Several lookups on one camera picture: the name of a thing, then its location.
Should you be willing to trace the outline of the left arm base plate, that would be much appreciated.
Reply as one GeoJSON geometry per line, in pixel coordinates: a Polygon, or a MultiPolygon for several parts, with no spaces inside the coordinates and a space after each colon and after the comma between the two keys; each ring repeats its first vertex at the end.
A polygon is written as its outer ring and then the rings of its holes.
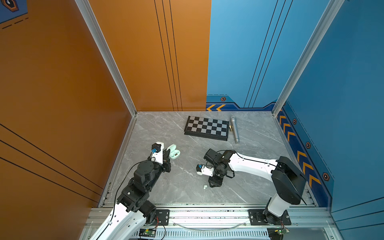
{"type": "Polygon", "coordinates": [[[138,211],[139,215],[145,218],[145,226],[154,226],[160,224],[162,226],[168,226],[170,220],[170,210],[169,209],[156,209],[151,211],[148,216],[145,216],[143,213],[138,211]]]}

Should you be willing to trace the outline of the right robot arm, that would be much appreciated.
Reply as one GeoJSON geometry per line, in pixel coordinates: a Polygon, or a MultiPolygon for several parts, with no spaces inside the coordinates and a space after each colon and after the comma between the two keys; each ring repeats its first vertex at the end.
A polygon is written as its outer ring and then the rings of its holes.
{"type": "Polygon", "coordinates": [[[254,225],[290,225],[288,208],[299,205],[306,186],[304,173],[287,157],[266,160],[248,157],[234,150],[214,151],[209,149],[204,160],[198,164],[198,175],[209,177],[211,188],[221,187],[224,177],[235,177],[236,172],[259,176],[274,184],[276,194],[270,198],[265,209],[250,210],[249,218],[254,225]]]}

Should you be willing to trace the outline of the green earbud charging case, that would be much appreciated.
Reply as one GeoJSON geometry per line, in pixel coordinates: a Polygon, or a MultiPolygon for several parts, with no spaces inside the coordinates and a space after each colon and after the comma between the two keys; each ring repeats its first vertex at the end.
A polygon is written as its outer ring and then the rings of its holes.
{"type": "Polygon", "coordinates": [[[169,158],[171,160],[175,160],[181,155],[181,152],[177,150],[177,145],[175,144],[170,145],[167,150],[170,151],[169,158]]]}

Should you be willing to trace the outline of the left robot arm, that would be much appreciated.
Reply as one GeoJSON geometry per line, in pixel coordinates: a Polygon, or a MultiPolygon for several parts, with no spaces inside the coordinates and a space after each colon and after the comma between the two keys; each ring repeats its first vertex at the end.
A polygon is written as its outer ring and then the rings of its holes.
{"type": "Polygon", "coordinates": [[[134,165],[134,176],[115,196],[115,205],[107,218],[91,237],[92,240],[128,240],[141,227],[151,224],[155,219],[156,206],[148,198],[162,173],[171,171],[171,161],[163,163],[151,160],[134,165]]]}

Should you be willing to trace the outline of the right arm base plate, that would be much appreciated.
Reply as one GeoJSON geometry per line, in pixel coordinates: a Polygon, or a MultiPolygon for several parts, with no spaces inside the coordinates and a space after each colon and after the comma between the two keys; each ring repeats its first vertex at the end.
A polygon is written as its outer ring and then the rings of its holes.
{"type": "Polygon", "coordinates": [[[283,215],[281,217],[276,217],[267,210],[262,209],[250,209],[248,210],[248,214],[252,226],[277,226],[281,224],[283,224],[284,226],[290,226],[292,224],[291,218],[287,210],[283,212],[283,215]]]}

